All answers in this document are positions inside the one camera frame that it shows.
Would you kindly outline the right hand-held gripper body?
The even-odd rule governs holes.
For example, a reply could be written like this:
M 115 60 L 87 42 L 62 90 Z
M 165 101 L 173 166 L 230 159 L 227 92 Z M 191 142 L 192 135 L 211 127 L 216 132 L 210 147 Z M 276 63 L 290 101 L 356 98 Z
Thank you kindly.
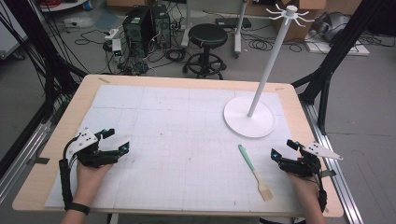
M 318 159 L 319 157 L 331 158 L 340 161 L 343 159 L 342 156 L 334 153 L 317 142 L 312 142 L 308 146 L 302 146 L 303 149 L 299 151 L 301 153 L 301 158 L 291 160 L 283 157 L 284 160 L 278 163 L 278 167 L 282 171 L 299 177 L 310 177 L 317 175 L 321 170 L 321 163 Z

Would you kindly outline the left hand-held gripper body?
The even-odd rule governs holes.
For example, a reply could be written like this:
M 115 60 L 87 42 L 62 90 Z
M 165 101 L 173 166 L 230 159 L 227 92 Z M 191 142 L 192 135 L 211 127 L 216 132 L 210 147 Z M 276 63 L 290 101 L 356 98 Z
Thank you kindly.
M 99 149 L 99 142 L 88 127 L 66 144 L 66 154 L 77 158 L 84 166 L 99 168 L 117 163 L 120 155 L 108 155 Z

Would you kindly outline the green handled spatula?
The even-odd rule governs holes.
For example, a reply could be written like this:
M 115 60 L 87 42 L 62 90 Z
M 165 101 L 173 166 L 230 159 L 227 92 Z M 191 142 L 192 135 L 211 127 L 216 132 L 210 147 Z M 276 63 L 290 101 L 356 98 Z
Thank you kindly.
M 255 178 L 257 180 L 258 191 L 259 191 L 260 195 L 262 196 L 263 200 L 265 202 L 271 200 L 273 198 L 272 191 L 265 184 L 265 182 L 261 179 L 260 175 L 256 171 L 252 161 L 250 160 L 250 157 L 249 157 L 246 149 L 242 145 L 238 145 L 238 149 L 239 149 L 242 157 L 244 158 L 245 162 L 247 163 L 247 166 L 249 167 L 250 171 L 253 173 L 253 175 L 255 176 Z

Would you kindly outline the white rack stand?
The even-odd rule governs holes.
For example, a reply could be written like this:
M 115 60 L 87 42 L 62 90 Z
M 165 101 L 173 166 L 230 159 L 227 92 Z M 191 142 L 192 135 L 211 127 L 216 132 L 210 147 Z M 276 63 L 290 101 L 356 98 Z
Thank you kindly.
M 284 9 L 276 5 L 276 11 L 268 9 L 268 12 L 272 14 L 271 20 L 281 21 L 281 26 L 255 95 L 253 98 L 233 98 L 223 109 L 223 117 L 227 126 L 235 133 L 247 138 L 262 138 L 274 130 L 276 116 L 268 105 L 261 102 L 263 89 L 291 23 L 294 21 L 298 26 L 303 27 L 301 21 L 310 22 L 304 18 L 308 11 L 298 12 L 297 6 L 294 5 L 286 6 Z

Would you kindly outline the person's right hand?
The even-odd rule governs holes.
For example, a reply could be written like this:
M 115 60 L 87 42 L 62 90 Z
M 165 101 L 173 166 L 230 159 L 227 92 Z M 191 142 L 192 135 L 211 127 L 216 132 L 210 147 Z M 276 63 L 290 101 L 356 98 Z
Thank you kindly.
M 288 174 L 300 204 L 318 203 L 318 185 L 312 179 Z

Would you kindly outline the person's left hand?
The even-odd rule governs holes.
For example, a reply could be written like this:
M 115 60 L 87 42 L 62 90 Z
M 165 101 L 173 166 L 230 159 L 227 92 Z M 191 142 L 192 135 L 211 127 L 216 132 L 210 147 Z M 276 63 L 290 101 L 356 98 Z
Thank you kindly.
M 99 168 L 92 168 L 79 162 L 77 166 L 78 187 L 73 202 L 90 206 L 106 173 L 112 167 L 112 164 L 107 164 Z

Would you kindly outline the black wristband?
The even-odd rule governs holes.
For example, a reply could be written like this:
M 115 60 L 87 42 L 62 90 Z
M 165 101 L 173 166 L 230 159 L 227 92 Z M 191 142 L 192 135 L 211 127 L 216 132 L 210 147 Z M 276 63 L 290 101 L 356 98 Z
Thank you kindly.
M 86 206 L 86 205 L 80 204 L 80 203 L 67 203 L 64 207 L 64 210 L 65 211 L 68 211 L 68 210 L 79 211 L 87 216 L 90 213 L 91 208 L 89 206 Z

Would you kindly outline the white grid mat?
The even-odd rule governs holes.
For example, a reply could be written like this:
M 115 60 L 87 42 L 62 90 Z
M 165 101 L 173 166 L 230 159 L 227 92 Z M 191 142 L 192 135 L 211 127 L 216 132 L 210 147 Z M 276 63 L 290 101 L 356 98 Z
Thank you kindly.
M 287 176 L 270 158 L 271 149 L 295 153 L 279 91 L 261 100 L 276 116 L 274 130 L 247 138 L 230 130 L 223 108 L 249 91 L 104 85 L 78 124 L 93 132 L 112 128 L 100 142 L 129 152 L 106 175 L 92 207 L 122 213 L 205 213 L 288 216 L 300 208 Z M 242 157 L 242 145 L 273 198 L 264 201 Z

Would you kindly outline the white box with green light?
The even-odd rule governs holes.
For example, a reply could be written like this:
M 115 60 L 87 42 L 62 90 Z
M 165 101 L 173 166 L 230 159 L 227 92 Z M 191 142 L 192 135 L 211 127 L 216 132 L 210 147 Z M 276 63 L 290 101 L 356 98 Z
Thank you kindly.
M 121 41 L 119 38 L 115 38 L 112 40 L 112 52 L 113 52 L 115 62 L 121 63 L 122 62 L 122 47 L 121 47 Z

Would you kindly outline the flat white board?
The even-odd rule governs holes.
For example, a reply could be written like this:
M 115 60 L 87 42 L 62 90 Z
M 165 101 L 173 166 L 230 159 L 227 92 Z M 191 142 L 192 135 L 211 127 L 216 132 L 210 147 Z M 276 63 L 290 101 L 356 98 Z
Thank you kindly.
M 345 53 L 348 56 L 369 56 L 370 51 L 363 46 L 363 44 L 357 41 L 353 44 L 350 49 L 346 46 L 331 47 L 329 43 L 319 40 L 307 41 L 305 43 L 307 50 L 310 53 L 320 53 L 320 54 L 328 54 L 328 53 Z

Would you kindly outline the black computer tower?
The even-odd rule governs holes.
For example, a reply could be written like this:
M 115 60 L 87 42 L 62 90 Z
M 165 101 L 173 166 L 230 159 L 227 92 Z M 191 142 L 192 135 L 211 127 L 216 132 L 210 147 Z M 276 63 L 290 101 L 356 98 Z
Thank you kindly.
M 153 5 L 151 15 L 156 43 L 165 49 L 171 47 L 170 17 L 166 6 L 163 4 Z
M 153 37 L 149 6 L 134 6 L 122 23 L 127 46 L 132 56 L 146 57 Z

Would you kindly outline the cardboard box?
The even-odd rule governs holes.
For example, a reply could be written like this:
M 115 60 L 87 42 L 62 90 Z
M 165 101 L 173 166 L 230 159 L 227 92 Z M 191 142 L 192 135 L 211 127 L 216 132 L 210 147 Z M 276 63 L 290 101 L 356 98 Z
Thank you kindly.
M 298 13 L 304 13 L 304 20 L 299 20 L 299 24 L 291 21 L 284 40 L 303 40 L 310 30 L 313 19 L 326 7 L 326 0 L 275 0 L 275 5 L 268 9 L 278 12 L 281 9 L 286 9 L 287 6 L 297 7 Z

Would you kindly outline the grey device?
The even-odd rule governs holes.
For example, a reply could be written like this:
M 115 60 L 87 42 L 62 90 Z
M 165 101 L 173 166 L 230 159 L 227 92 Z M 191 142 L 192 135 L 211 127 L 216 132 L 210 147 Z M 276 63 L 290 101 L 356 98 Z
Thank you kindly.
M 344 30 L 349 21 L 350 17 L 341 12 L 324 12 L 315 19 L 311 29 L 325 41 L 331 43 Z

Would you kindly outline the white stand leg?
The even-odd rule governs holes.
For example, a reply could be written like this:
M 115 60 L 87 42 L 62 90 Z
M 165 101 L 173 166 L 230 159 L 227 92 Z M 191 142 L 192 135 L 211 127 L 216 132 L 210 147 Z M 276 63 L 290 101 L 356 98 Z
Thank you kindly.
M 241 30 L 243 27 L 243 20 L 244 20 L 247 6 L 248 6 L 248 0 L 242 0 L 240 11 L 239 11 L 239 14 L 237 17 L 237 25 L 234 30 L 233 52 L 234 52 L 235 58 L 238 58 L 242 52 Z
M 186 24 L 180 46 L 185 49 L 189 45 L 189 31 L 191 29 L 191 0 L 186 0 Z

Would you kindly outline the flat black box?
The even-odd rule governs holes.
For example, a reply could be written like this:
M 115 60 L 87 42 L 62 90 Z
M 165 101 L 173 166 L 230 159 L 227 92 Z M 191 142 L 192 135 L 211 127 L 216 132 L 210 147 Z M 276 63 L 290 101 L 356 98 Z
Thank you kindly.
M 217 18 L 215 24 L 223 28 L 236 28 L 238 25 L 237 18 Z M 251 22 L 248 18 L 244 18 L 242 21 L 243 28 L 250 28 Z

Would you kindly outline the black round stool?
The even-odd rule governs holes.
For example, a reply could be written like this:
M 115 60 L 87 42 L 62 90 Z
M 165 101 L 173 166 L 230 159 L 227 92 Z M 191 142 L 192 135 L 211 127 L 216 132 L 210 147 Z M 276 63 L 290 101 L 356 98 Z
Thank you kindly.
M 182 72 L 192 71 L 197 78 L 218 75 L 223 80 L 222 70 L 227 68 L 224 61 L 210 52 L 223 46 L 228 40 L 228 34 L 216 24 L 202 23 L 194 25 L 188 33 L 191 43 L 203 49 L 201 53 L 190 56 L 182 67 Z

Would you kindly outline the black metal frame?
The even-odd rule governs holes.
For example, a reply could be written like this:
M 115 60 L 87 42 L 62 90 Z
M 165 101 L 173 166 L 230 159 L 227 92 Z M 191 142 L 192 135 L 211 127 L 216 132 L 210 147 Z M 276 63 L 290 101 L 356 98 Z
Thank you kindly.
M 71 95 L 77 91 L 78 83 L 72 77 L 72 74 L 81 78 L 88 75 L 87 72 L 77 68 L 60 55 L 45 31 L 42 22 L 36 15 L 34 8 L 29 3 L 29 0 L 3 0 L 0 3 L 0 7 L 3 5 L 7 6 L 35 48 L 35 51 L 32 51 L 11 23 L 7 21 L 6 17 L 0 13 L 0 22 L 10 31 L 11 35 L 15 37 L 28 54 L 37 74 L 45 79 L 45 85 L 43 87 L 45 101 L 7 151 L 3 159 L 0 160 L 0 179 L 5 176 L 11 164 L 21 153 L 21 148 L 31 136 L 34 128 L 40 122 L 47 121 L 50 118 L 53 113 L 55 100 L 60 95 Z
M 346 28 L 334 42 L 320 66 L 310 75 L 291 83 L 294 88 L 307 85 L 298 95 L 305 105 L 313 105 L 316 97 L 320 95 L 317 125 L 322 134 L 326 133 L 326 112 L 332 75 L 386 2 L 387 0 L 361 0 Z

